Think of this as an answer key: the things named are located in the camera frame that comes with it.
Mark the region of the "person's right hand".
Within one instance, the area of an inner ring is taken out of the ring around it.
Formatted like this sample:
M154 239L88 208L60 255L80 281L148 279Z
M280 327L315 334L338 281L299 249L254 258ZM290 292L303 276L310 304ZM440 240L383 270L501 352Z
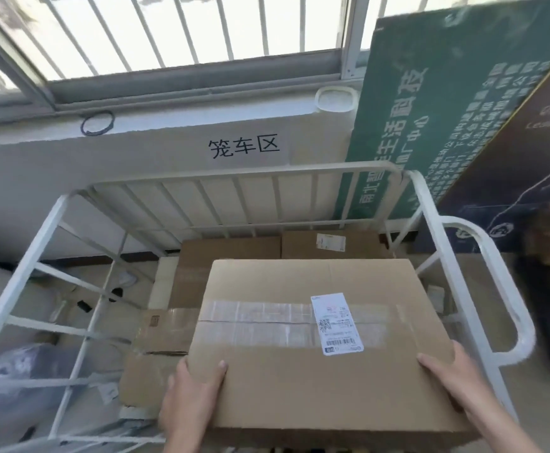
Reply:
M464 347L455 340L451 343L451 363L445 363L426 353L418 353L416 358L418 363L445 388L467 418L474 421L481 403L490 396L490 389Z

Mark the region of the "person's left hand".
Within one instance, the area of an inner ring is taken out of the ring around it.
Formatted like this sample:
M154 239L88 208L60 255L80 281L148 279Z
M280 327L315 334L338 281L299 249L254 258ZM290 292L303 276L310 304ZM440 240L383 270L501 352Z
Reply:
M168 379L159 411L158 422L165 442L173 431L206 432L218 396L199 396L197 382L188 370L187 359L182 358Z

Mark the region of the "large taped cardboard box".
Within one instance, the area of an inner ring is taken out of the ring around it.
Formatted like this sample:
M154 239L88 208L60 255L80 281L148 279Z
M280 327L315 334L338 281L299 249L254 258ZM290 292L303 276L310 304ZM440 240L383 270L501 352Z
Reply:
M479 435L417 361L451 340L408 259L235 260L206 286L188 352L228 370L213 447L447 452ZM324 356L310 298L343 293L364 351Z

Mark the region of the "person's right forearm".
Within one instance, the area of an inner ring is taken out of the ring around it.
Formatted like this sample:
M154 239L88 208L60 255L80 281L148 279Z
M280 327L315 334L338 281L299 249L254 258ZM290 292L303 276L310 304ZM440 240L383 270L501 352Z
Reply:
M543 453L493 395L478 394L462 406L494 453Z

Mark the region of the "person's left forearm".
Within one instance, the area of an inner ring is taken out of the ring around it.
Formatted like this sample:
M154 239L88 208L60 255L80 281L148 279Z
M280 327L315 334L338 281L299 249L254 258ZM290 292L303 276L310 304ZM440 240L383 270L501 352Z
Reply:
M203 431L173 431L167 435L162 453L201 453Z

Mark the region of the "crumpled taped cardboard box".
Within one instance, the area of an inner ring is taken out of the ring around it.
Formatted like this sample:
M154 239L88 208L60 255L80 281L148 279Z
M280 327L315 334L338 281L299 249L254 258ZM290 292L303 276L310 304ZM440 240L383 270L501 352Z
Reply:
M199 317L199 309L148 309L125 360L119 383L122 405L156 410L168 379L186 356Z

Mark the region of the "white shipping label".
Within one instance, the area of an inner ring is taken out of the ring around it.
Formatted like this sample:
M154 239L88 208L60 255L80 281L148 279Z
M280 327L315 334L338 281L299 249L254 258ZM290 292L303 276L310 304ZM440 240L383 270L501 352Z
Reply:
M343 293L310 298L324 356L364 351L354 318Z

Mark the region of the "plain brown cardboard box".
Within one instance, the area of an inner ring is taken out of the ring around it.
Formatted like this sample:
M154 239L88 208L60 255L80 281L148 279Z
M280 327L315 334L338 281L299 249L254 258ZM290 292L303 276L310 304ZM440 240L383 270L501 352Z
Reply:
M213 266L220 271L235 260L280 258L280 236L186 240L180 247L168 309L200 309Z

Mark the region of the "cardboard box with small label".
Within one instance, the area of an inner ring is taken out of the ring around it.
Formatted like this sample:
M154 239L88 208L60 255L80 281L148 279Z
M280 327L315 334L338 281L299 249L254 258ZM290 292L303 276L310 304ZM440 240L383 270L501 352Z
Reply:
M375 231L285 231L282 259L388 259L390 252Z

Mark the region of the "clear plastic wrapped bundle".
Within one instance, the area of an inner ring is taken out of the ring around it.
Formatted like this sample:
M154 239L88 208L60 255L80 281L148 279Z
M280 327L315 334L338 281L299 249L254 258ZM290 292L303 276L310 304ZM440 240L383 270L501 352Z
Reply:
M29 440L59 407L65 387L16 387L32 379L67 379L78 351L53 344L26 344L0 354L0 448Z

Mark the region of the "dark brown printed sign board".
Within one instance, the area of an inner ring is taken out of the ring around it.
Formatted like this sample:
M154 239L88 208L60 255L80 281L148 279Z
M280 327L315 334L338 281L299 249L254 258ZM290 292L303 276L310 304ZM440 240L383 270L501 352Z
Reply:
M550 71L437 205L487 231L500 252L550 203Z

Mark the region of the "green printed sign board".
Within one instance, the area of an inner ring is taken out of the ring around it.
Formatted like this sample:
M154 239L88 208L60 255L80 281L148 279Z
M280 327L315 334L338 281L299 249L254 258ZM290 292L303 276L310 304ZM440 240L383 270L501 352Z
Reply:
M550 0L379 19L347 162L416 170L435 201L550 71Z

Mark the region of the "white plastic container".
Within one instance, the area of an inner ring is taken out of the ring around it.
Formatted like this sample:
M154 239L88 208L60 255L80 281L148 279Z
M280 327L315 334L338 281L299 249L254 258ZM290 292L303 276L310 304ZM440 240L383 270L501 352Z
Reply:
M316 91L315 107L319 112L351 113L358 106L360 95L348 86L323 86Z

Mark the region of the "window frame with bars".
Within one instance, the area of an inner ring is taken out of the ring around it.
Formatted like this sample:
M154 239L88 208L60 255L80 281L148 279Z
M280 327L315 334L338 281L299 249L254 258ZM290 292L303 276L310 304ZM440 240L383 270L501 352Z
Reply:
M550 0L0 0L0 123L550 69Z

